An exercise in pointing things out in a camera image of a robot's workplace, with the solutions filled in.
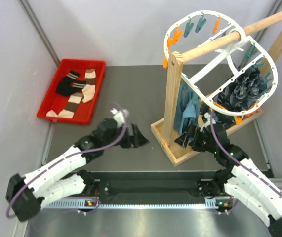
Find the beige brown sock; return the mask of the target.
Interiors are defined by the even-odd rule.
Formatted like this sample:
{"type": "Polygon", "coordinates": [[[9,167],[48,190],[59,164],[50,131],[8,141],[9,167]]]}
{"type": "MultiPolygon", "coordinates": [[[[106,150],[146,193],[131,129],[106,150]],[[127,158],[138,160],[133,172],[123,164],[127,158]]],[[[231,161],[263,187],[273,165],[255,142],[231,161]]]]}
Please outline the beige brown sock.
{"type": "Polygon", "coordinates": [[[96,71],[95,69],[87,69],[85,72],[86,86],[82,89],[82,101],[87,103],[94,98],[96,91],[96,71]]]}
{"type": "Polygon", "coordinates": [[[55,111],[50,110],[46,113],[46,116],[54,118],[72,119],[82,98],[83,94],[81,92],[74,93],[69,97],[65,108],[62,109],[58,114],[55,111]]]}

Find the white clip hanger frame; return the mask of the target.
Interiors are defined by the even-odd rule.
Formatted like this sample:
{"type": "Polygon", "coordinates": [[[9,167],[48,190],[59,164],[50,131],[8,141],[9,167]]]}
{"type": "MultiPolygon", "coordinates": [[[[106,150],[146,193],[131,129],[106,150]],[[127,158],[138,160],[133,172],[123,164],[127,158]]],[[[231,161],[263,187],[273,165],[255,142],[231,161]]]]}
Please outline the white clip hanger frame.
{"type": "Polygon", "coordinates": [[[206,15],[212,15],[219,17],[220,19],[225,20],[228,23],[228,26],[225,27],[224,29],[220,30],[218,33],[214,34],[214,36],[210,37],[207,41],[205,41],[203,44],[198,46],[198,49],[200,49],[202,46],[207,45],[210,42],[215,42],[216,37],[219,37],[223,32],[230,30],[231,32],[237,32],[239,36],[241,36],[241,39],[236,42],[236,43],[231,43],[228,44],[227,48],[221,49],[217,48],[214,50],[214,52],[217,52],[218,55],[212,59],[203,69],[198,71],[195,75],[192,77],[187,77],[185,73],[181,74],[181,79],[201,98],[201,100],[207,104],[210,108],[213,110],[227,115],[227,116],[233,116],[233,117],[243,117],[246,115],[250,115],[254,112],[256,112],[275,92],[277,85],[278,85],[278,72],[277,69],[275,68],[275,63],[271,56],[268,54],[266,50],[258,43],[256,42],[253,37],[247,36],[246,31],[242,29],[242,27],[235,22],[232,18],[216,11],[210,11],[210,10],[203,10],[203,11],[196,11],[188,16],[182,18],[181,20],[177,21],[174,23],[170,28],[167,30],[165,38],[164,38],[164,55],[166,59],[169,58],[169,51],[167,48],[168,41],[172,41],[170,34],[172,31],[177,31],[178,27],[180,27],[181,24],[183,23],[188,23],[189,20],[191,20],[193,17],[196,16],[201,16],[204,17],[206,15]],[[233,63],[231,54],[237,50],[242,51],[242,46],[245,44],[250,43],[252,46],[255,47],[259,55],[253,59],[250,63],[248,63],[246,66],[244,66],[242,69],[238,70],[233,63]],[[229,111],[225,108],[220,107],[219,105],[216,105],[216,103],[213,101],[213,98],[222,92],[229,84],[233,83],[238,76],[242,75],[243,73],[246,72],[248,68],[251,66],[254,66],[257,62],[259,62],[261,59],[267,59],[269,66],[271,66],[271,72],[272,72],[272,88],[268,91],[265,92],[262,96],[259,97],[259,99],[256,100],[255,105],[249,109],[243,109],[240,112],[233,112],[229,111]],[[217,90],[215,90],[211,95],[206,96],[204,95],[200,89],[195,85],[199,80],[201,80],[203,77],[205,77],[210,71],[212,71],[218,64],[220,64],[223,60],[226,60],[228,63],[228,66],[233,74],[231,78],[227,82],[225,82],[223,85],[221,85],[217,90]]]}

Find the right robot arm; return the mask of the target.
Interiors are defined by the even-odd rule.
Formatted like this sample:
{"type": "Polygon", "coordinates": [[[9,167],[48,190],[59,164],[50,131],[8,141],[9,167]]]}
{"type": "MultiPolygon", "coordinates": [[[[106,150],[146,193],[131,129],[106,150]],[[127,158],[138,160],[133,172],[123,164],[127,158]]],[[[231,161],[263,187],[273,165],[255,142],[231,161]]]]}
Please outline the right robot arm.
{"type": "Polygon", "coordinates": [[[232,196],[251,210],[273,237],[282,237],[282,190],[266,177],[248,154],[230,142],[225,128],[212,124],[190,125],[175,143],[193,151],[210,152],[222,169],[212,180],[199,181],[198,192],[205,198],[232,196]]]}

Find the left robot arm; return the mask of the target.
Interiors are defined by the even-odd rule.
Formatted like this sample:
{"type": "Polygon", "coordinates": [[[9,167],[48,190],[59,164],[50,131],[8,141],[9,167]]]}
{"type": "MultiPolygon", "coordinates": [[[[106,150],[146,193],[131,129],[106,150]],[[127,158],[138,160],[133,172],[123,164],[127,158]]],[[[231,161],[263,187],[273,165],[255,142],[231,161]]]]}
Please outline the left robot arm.
{"type": "Polygon", "coordinates": [[[92,195],[92,206],[98,207],[97,184],[92,174],[81,167],[103,155],[113,146],[123,149],[139,148],[148,144],[136,124],[132,133],[122,117],[106,118],[95,130],[80,138],[58,158],[37,170],[10,177],[5,198],[6,217],[30,220],[51,203],[72,195],[92,195]]]}

